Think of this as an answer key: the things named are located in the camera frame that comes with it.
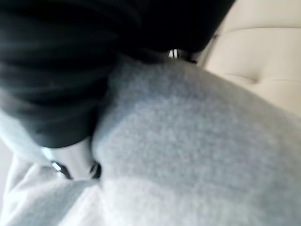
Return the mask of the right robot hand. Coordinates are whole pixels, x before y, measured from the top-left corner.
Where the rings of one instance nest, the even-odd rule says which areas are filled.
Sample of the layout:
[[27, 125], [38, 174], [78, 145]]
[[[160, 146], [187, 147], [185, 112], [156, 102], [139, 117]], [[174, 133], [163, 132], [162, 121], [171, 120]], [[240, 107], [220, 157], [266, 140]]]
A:
[[57, 174], [98, 178], [91, 136], [119, 53], [193, 61], [231, 0], [3, 0], [0, 108]]

